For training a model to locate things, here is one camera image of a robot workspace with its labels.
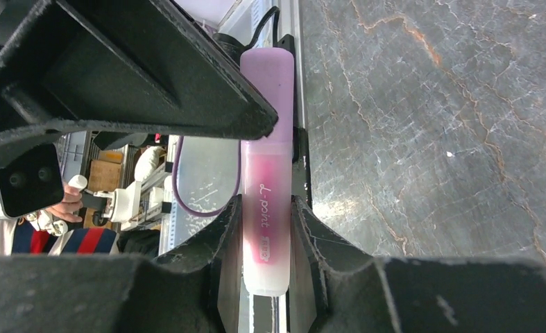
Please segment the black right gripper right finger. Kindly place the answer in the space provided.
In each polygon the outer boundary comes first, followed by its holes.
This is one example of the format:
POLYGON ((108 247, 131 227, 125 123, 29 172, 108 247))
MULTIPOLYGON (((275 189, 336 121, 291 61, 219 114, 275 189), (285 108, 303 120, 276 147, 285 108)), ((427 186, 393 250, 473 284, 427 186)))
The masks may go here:
POLYGON ((546 268, 506 257, 381 257, 291 202, 292 332, 546 332, 546 268))

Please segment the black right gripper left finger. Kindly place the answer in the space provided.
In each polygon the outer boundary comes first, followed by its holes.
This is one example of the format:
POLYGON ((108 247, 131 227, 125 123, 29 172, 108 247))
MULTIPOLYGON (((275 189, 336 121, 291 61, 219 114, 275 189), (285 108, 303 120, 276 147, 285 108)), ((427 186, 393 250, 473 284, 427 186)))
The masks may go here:
POLYGON ((152 260, 0 256, 0 332, 236 332, 241 206, 152 260))

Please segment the operator hand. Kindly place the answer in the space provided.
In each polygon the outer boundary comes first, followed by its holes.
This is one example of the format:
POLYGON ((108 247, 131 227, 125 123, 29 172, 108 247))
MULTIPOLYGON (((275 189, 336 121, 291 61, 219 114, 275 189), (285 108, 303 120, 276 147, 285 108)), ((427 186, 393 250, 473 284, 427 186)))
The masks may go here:
POLYGON ((75 187, 64 184, 63 199, 59 203, 46 208, 44 211, 65 222, 80 223, 83 219, 79 217, 78 212, 82 207, 81 192, 75 187))

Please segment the pink highlighter pen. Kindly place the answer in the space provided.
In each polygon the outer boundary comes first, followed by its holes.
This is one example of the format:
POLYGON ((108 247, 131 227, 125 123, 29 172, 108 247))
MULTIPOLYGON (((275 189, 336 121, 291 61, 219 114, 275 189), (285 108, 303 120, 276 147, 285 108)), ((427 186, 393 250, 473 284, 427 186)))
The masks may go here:
POLYGON ((278 47, 241 56, 242 74, 278 114, 268 137, 241 143, 243 274, 256 296, 279 297, 289 288, 294 63, 278 47))

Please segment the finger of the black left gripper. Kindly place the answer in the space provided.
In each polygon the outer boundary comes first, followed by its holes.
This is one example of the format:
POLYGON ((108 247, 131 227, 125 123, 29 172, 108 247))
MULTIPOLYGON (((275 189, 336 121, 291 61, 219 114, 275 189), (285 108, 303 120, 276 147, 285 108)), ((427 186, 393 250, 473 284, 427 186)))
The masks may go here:
POLYGON ((277 120, 173 1, 0 1, 0 168, 83 130, 252 140, 277 120))

